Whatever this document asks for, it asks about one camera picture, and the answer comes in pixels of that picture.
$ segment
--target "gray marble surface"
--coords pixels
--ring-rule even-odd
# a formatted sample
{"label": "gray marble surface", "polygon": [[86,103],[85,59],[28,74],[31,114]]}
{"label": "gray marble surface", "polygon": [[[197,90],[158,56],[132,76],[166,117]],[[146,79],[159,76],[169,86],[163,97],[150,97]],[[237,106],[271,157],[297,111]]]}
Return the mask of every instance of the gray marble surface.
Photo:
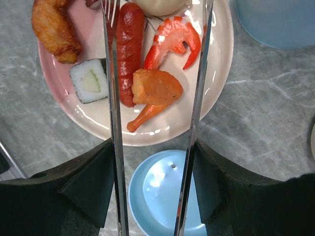
{"label": "gray marble surface", "polygon": [[[31,28],[33,0],[0,1],[0,135],[29,175],[52,168],[101,142],[54,101],[41,71]],[[230,2],[235,49],[217,103],[200,138],[239,165],[286,180],[315,170],[310,134],[315,115],[315,47],[283,51],[261,45],[240,26]],[[150,147],[125,147],[126,182],[151,154],[186,149],[187,133]],[[102,236],[117,235],[112,197]],[[130,233],[141,236],[131,214]]]}

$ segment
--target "fried chicken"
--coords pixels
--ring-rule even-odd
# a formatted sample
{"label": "fried chicken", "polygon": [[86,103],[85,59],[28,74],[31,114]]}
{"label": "fried chicken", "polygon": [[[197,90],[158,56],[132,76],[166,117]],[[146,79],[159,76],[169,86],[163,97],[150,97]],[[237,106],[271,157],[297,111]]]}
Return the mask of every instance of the fried chicken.
{"label": "fried chicken", "polygon": [[63,64],[74,64],[82,52],[74,25],[67,13],[73,0],[35,0],[31,23],[36,37]]}

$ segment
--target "sushi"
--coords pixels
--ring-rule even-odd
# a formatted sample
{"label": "sushi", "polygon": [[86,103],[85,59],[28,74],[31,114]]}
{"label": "sushi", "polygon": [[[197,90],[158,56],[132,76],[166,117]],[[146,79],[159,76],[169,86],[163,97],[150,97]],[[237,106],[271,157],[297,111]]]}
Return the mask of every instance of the sushi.
{"label": "sushi", "polygon": [[75,92],[83,104],[108,97],[106,59],[91,59],[73,66],[69,70]]}

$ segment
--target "blue plate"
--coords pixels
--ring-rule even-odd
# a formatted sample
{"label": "blue plate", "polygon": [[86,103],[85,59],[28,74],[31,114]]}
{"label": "blue plate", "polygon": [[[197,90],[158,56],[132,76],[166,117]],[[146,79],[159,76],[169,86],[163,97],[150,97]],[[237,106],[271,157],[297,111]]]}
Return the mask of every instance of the blue plate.
{"label": "blue plate", "polygon": [[[174,236],[186,152],[166,150],[143,161],[129,184],[129,204],[138,226],[148,236]],[[192,177],[184,236],[207,236],[201,223]]]}

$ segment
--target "red sausage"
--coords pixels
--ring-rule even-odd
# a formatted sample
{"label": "red sausage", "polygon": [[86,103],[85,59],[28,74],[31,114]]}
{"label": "red sausage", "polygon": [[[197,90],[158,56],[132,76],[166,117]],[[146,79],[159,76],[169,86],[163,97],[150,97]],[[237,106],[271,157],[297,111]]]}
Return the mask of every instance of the red sausage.
{"label": "red sausage", "polygon": [[127,107],[134,107],[131,86],[133,73],[141,66],[141,51],[145,26],[142,9],[131,2],[122,6],[117,24],[117,63],[119,98]]}

